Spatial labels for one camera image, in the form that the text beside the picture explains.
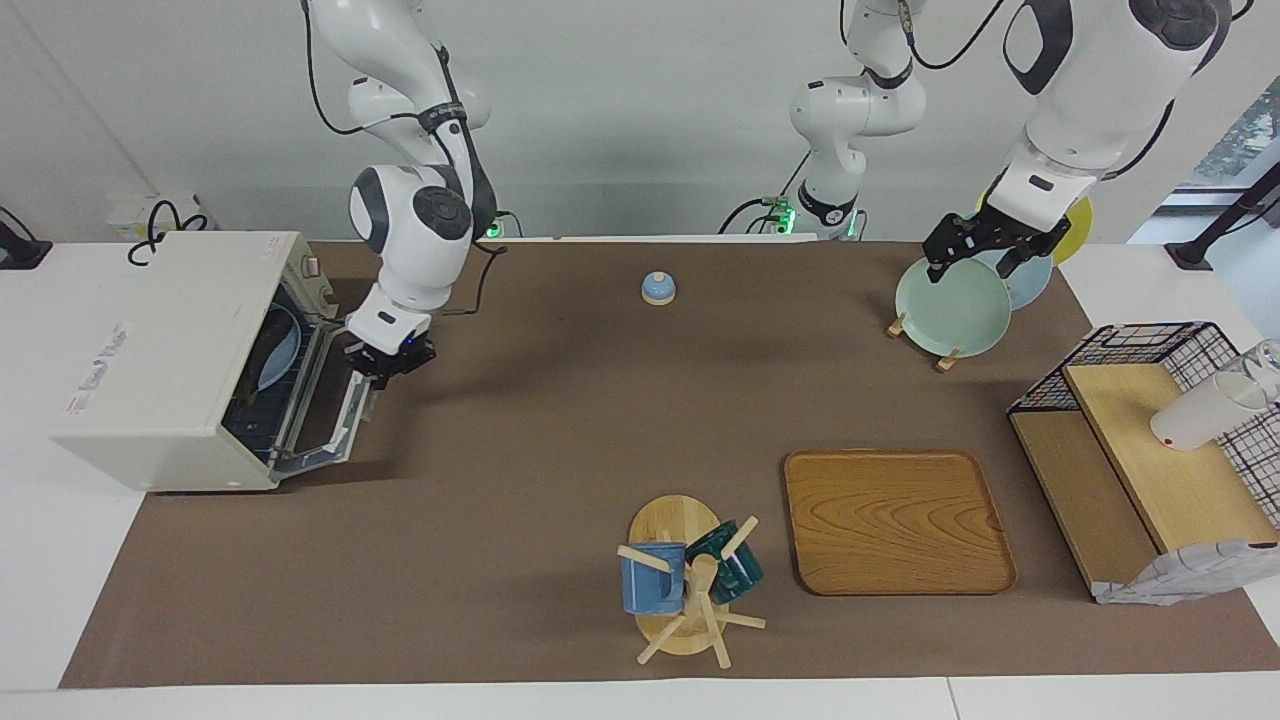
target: wire basket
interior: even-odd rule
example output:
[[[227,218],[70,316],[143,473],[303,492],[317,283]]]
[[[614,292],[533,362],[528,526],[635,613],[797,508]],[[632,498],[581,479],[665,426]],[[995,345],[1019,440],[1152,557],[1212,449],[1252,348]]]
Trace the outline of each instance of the wire basket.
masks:
[[[1009,409],[1015,413],[1080,410],[1064,368],[1160,363],[1185,392],[1240,352],[1213,323],[1107,325],[1093,331],[1052,373]],[[1271,524],[1280,529],[1280,407],[1216,438]]]

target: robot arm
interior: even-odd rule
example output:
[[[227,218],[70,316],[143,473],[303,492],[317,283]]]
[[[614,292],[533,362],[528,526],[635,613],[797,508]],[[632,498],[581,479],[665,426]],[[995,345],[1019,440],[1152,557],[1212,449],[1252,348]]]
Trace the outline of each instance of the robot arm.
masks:
[[[1068,209],[1146,136],[1230,27],[1226,0],[1115,4],[1117,12],[1085,23],[1069,0],[1028,0],[1014,17],[1005,56],[1038,96],[1036,111],[978,213],[946,215],[925,240],[933,282],[986,250],[1007,250],[1002,277],[1050,255],[1071,227]],[[1039,55],[1011,59],[1016,36],[1036,37]]]
[[[918,14],[925,3],[905,4]],[[847,232],[867,172],[867,158],[850,146],[852,140],[908,132],[920,124],[925,105],[899,0],[859,0],[846,37],[863,74],[810,82],[791,102],[791,124],[809,141],[810,155],[787,202],[797,209],[795,229],[828,238]]]
[[[352,83],[352,114],[412,163],[365,168],[351,190],[352,224],[383,268],[347,318],[362,341],[348,359],[385,384],[434,357],[433,314],[448,302],[471,242],[493,223],[497,200],[422,0],[310,3],[333,50],[369,76]]]

